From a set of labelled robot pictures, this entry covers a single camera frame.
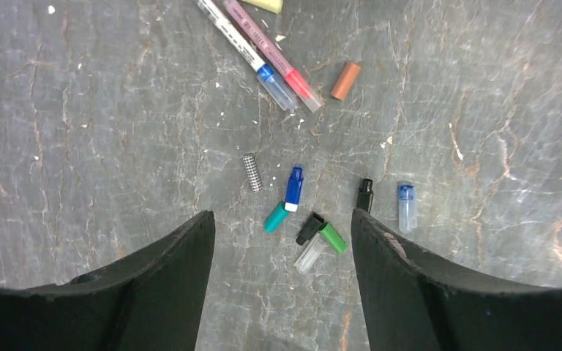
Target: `black pen cap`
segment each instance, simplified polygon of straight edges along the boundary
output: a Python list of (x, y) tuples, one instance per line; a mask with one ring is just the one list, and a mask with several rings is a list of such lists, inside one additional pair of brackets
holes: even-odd
[(302, 225), (299, 236), (296, 238), (296, 243), (302, 245), (308, 242), (319, 230), (324, 228), (325, 224), (325, 220), (322, 216), (312, 212), (307, 221)]

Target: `paint marker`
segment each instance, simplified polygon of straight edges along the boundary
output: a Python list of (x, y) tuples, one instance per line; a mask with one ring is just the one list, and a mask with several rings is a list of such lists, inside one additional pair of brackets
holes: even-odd
[(208, 18), (225, 35), (242, 57), (244, 57), (251, 67), (258, 73), (258, 80), (279, 104), (281, 110), (293, 111), (298, 108), (296, 97), (281, 79), (274, 74), (274, 71), (263, 61), (263, 59), (251, 48), (251, 45), (240, 35), (236, 28), (223, 15), (221, 10), (211, 0), (195, 0), (199, 8), (208, 15)]
[(315, 112), (322, 107), (324, 105), (322, 100), (311, 89), (307, 81), (301, 77), (299, 71), (292, 67), (288, 60), (281, 55), (277, 47), (262, 32), (251, 16), (244, 11), (238, 0), (223, 0), (223, 5), (230, 16), (240, 24), (244, 32), (258, 46), (264, 56), (281, 73), (285, 81), (288, 82), (311, 112)]

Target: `orange cylinder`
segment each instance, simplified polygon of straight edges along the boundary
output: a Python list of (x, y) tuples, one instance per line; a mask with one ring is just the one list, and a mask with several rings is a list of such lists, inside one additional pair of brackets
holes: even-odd
[(352, 61), (348, 61), (341, 71), (340, 77), (337, 79), (331, 95), (338, 100), (344, 100), (345, 96), (348, 95), (350, 88), (356, 80), (356, 76), (361, 72), (361, 66), (355, 64)]

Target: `blue-topped vial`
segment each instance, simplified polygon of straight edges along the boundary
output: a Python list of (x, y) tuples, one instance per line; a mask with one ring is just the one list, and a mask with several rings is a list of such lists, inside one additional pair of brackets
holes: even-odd
[(264, 64), (258, 69), (258, 80), (279, 107), (281, 107), (281, 110), (294, 111), (299, 107), (296, 97), (283, 82), (283, 77), (275, 75), (268, 64)]
[(397, 196), (400, 204), (400, 232), (408, 234), (417, 226), (414, 185), (408, 181), (401, 181), (397, 185)]
[(296, 166), (288, 179), (288, 190), (285, 193), (285, 210), (296, 212), (299, 209), (300, 193), (302, 190), (302, 168)]

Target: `teal cap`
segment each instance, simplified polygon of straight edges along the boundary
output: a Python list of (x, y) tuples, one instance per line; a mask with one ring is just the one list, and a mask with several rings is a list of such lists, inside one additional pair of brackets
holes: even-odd
[(333, 228), (330, 223), (326, 223), (326, 226), (320, 230), (320, 234), (322, 237), (329, 242), (329, 245), (338, 253), (342, 254), (345, 250), (348, 249), (348, 245), (346, 242), (341, 239), (339, 233)]
[(288, 214), (290, 214), (290, 212), (285, 210), (285, 203), (282, 201), (263, 223), (264, 230), (268, 233), (274, 232), (277, 227), (283, 223), (283, 220), (288, 216)]

